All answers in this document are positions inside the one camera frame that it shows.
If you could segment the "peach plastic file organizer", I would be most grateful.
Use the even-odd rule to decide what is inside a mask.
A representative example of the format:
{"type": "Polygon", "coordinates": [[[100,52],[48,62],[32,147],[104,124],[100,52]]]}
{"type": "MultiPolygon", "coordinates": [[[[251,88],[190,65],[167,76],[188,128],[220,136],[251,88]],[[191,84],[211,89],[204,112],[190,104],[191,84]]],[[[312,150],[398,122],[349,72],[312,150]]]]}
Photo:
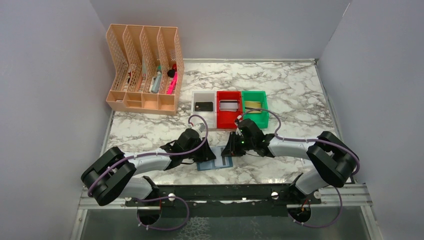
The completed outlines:
{"type": "Polygon", "coordinates": [[[115,77],[106,102],[116,112],[175,115],[185,72],[179,29],[176,26],[111,24],[106,40],[115,77]],[[153,76],[161,66],[158,93],[150,93],[153,76]],[[176,69],[177,84],[167,94],[176,69]]]}

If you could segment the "black credit card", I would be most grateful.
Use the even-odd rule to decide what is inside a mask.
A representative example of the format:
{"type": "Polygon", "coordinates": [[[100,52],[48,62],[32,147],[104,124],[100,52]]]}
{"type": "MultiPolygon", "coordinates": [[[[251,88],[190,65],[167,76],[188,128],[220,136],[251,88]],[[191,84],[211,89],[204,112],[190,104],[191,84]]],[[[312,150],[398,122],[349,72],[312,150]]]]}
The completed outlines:
{"type": "Polygon", "coordinates": [[[214,103],[211,101],[197,101],[194,103],[195,112],[213,112],[214,103]]]}

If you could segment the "black binder clip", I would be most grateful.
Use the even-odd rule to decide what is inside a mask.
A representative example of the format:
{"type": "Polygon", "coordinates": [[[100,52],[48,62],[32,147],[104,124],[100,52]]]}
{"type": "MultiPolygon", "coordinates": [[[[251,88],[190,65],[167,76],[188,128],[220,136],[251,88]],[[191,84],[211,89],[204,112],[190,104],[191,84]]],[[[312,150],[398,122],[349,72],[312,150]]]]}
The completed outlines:
{"type": "Polygon", "coordinates": [[[170,69],[170,70],[168,70],[168,72],[167,72],[167,76],[169,77],[169,78],[174,78],[175,76],[177,75],[177,70],[176,69],[170,69]]]}

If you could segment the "blue leather card holder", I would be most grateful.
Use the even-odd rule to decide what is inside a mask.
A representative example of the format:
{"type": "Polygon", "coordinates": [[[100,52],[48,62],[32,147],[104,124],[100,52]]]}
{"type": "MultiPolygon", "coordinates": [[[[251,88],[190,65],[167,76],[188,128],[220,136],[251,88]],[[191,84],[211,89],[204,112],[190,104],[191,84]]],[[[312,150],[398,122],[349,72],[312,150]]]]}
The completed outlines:
{"type": "MultiPolygon", "coordinates": [[[[217,157],[222,157],[221,154],[224,150],[224,146],[216,146],[216,147],[212,147],[211,150],[215,155],[215,159],[217,157]]],[[[209,170],[217,170],[217,169],[225,169],[225,168],[215,168],[214,166],[214,160],[209,160],[209,161],[204,161],[204,162],[198,162],[197,165],[197,170],[198,171],[209,171],[209,170]]]]}

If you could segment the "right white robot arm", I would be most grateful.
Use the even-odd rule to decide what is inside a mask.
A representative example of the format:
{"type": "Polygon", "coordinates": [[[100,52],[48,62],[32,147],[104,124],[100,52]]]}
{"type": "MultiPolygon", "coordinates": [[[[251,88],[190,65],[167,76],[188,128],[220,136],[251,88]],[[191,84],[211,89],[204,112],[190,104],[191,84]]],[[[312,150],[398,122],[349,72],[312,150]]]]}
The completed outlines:
{"type": "Polygon", "coordinates": [[[288,187],[287,195],[305,198],[327,186],[341,188],[360,169],[358,156],[339,138],[323,131],[317,138],[287,138],[263,133],[251,119],[244,119],[229,135],[223,157],[240,157],[254,151],[260,157],[293,157],[311,161],[313,169],[299,175],[288,187]]]}

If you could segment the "teal grey stapler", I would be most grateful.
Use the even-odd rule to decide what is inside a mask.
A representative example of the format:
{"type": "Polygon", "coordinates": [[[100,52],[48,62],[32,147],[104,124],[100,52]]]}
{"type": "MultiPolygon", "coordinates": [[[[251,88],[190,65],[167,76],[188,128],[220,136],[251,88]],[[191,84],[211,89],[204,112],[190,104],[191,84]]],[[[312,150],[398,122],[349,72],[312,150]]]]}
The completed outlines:
{"type": "Polygon", "coordinates": [[[152,77],[149,92],[152,94],[157,94],[160,90],[161,81],[162,81],[162,67],[159,65],[156,68],[156,75],[152,77]]]}

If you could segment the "white plastic bin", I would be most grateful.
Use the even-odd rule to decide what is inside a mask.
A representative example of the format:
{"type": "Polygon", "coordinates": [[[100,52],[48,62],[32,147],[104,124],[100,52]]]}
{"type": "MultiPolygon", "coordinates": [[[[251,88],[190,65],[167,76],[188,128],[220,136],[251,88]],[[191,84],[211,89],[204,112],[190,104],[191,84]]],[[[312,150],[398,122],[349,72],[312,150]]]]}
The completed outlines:
{"type": "Polygon", "coordinates": [[[217,128],[217,92],[193,91],[191,95],[191,114],[200,115],[210,129],[217,128]],[[195,102],[213,102],[214,111],[195,111],[195,102]]]}

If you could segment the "blue crest white card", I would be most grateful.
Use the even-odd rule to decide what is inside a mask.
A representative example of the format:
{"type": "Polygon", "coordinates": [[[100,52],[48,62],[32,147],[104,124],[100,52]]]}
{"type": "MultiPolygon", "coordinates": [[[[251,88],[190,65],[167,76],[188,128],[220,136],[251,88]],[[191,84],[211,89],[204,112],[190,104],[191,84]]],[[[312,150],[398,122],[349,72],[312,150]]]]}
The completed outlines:
{"type": "Polygon", "coordinates": [[[220,100],[219,110],[223,112],[237,112],[239,110],[239,101],[234,99],[220,100]]]}

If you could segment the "red plastic bin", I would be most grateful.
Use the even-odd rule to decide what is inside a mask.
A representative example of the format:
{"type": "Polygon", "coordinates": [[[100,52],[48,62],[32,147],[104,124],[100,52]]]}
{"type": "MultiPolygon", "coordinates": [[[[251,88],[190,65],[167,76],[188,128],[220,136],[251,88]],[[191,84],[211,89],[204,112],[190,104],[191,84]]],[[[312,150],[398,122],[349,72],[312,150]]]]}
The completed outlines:
{"type": "Polygon", "coordinates": [[[235,119],[242,114],[242,95],[240,91],[217,91],[216,92],[216,128],[235,129],[235,119]],[[220,103],[236,102],[237,107],[231,110],[223,109],[220,103]]]}

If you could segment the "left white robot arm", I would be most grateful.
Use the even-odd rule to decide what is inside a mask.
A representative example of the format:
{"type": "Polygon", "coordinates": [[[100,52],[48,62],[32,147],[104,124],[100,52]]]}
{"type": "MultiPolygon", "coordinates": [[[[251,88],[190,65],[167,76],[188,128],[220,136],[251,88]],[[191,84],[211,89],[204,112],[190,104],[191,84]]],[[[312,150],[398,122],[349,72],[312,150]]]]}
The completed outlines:
{"type": "Polygon", "coordinates": [[[136,178],[136,175],[171,170],[186,159],[195,163],[215,160],[207,138],[200,133],[187,128],[178,139],[131,156],[125,156],[118,147],[108,149],[80,177],[88,189],[88,197],[94,198],[99,206],[117,198],[147,199],[156,186],[150,178],[136,178]]]}

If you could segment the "gold credit card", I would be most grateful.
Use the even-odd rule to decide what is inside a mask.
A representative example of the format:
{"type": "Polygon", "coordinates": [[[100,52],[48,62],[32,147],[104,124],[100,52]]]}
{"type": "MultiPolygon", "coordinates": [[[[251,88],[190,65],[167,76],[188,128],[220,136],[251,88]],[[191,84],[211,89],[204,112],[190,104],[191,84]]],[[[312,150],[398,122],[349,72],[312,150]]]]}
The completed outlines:
{"type": "Polygon", "coordinates": [[[245,101],[244,110],[251,114],[260,114],[262,108],[262,103],[259,101],[245,101]]]}

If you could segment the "green plastic bin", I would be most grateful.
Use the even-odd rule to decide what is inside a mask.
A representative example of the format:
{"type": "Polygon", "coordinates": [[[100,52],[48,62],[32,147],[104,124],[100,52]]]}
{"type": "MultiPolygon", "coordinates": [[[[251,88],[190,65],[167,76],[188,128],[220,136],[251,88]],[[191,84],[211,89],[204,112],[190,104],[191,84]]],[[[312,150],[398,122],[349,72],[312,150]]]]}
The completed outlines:
{"type": "MultiPolygon", "coordinates": [[[[254,101],[261,102],[261,109],[268,109],[268,100],[265,91],[248,91],[241,92],[242,111],[245,113],[245,102],[254,101]]],[[[251,119],[260,129],[266,129],[269,123],[269,113],[261,111],[261,113],[246,113],[244,119],[251,119]]]]}

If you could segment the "pink highlighter pen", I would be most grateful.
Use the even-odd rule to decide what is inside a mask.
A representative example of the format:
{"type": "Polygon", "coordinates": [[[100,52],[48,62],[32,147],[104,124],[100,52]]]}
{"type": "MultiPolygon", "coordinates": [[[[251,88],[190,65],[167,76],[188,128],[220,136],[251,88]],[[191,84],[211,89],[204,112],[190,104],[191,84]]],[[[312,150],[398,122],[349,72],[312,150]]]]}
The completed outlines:
{"type": "Polygon", "coordinates": [[[178,72],[175,71],[174,72],[174,76],[172,78],[172,81],[171,81],[171,83],[170,83],[170,85],[169,85],[169,87],[167,89],[167,92],[166,92],[167,95],[171,95],[173,93],[173,91],[176,88],[177,81],[178,81],[178,72]]]}

